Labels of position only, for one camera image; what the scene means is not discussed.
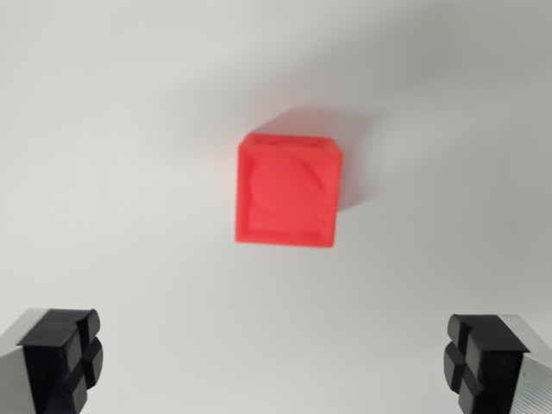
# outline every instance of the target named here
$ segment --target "white surface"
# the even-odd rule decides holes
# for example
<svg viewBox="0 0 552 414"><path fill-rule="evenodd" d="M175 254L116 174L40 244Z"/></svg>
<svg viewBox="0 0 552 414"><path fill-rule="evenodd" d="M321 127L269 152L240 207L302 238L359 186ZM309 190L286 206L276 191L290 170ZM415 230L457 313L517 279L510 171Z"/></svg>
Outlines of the white surface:
<svg viewBox="0 0 552 414"><path fill-rule="evenodd" d="M0 326L99 311L87 414L459 412L450 314L552 343L550 13L0 0ZM234 244L239 140L304 105L345 120L336 246Z"/></svg>

